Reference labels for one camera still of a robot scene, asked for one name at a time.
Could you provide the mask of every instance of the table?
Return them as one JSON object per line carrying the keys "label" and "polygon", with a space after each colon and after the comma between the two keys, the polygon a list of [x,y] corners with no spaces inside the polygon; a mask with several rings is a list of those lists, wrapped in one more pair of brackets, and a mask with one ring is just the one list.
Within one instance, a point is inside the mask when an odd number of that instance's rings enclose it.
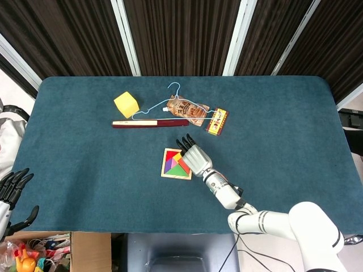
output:
{"label": "table", "polygon": [[[222,134],[204,128],[113,129],[113,99],[141,109],[180,95],[230,112]],[[148,118],[166,117],[161,107]],[[363,189],[327,83],[315,76],[52,77],[43,81],[14,169],[30,167],[12,222],[40,206],[28,230],[228,233],[200,178],[161,177],[164,148],[190,133],[215,169],[258,210],[323,208],[343,233],[362,233]]]}

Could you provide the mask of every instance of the brown snack package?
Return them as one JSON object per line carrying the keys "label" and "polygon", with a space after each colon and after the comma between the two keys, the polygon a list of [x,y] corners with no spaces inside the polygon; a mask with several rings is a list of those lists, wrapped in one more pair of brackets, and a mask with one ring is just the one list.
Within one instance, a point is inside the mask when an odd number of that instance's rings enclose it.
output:
{"label": "brown snack package", "polygon": [[[206,117],[206,112],[204,110],[185,100],[179,100],[179,99],[169,100],[169,102],[166,105],[168,107],[168,110],[175,116],[184,117],[186,119]],[[203,107],[206,111],[209,110],[209,107],[206,105],[203,104],[198,104],[198,105]],[[188,121],[196,126],[201,126],[204,122],[204,119],[188,119]]]}

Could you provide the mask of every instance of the white cloth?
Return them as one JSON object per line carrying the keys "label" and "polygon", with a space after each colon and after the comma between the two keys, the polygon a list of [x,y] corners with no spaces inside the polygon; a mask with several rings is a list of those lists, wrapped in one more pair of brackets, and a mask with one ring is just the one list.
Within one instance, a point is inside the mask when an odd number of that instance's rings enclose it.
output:
{"label": "white cloth", "polygon": [[14,121],[11,118],[11,114],[17,114],[6,113],[5,117],[2,111],[3,104],[0,99],[0,179],[11,171],[26,128],[24,120]]}

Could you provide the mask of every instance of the yellow sponge cube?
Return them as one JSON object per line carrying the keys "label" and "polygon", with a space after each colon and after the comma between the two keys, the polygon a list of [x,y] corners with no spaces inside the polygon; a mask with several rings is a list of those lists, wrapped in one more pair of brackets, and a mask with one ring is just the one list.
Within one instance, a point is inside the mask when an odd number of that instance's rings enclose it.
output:
{"label": "yellow sponge cube", "polygon": [[114,99],[114,102],[119,111],[129,118],[134,113],[138,112],[139,107],[135,98],[129,92],[124,92],[122,95]]}

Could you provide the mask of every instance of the robotic arm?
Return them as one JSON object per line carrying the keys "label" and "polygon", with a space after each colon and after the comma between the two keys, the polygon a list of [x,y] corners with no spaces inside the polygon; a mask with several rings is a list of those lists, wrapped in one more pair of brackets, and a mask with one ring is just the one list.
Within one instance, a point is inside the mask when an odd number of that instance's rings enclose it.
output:
{"label": "robotic arm", "polygon": [[268,233],[296,240],[306,272],[347,272],[337,253],[344,246],[344,237],[324,211],[312,202],[301,202],[288,214],[257,211],[243,198],[243,190],[230,183],[213,169],[210,157],[187,134],[176,140],[186,165],[219,200],[222,206],[235,210],[228,216],[231,230],[238,234]]}
{"label": "robotic arm", "polygon": [[0,181],[0,237],[1,241],[6,236],[13,235],[30,226],[36,219],[39,211],[39,206],[35,206],[30,213],[30,216],[23,222],[11,225],[10,217],[20,194],[25,185],[33,178],[33,174],[27,175],[29,168],[26,168],[17,173],[9,173]]}

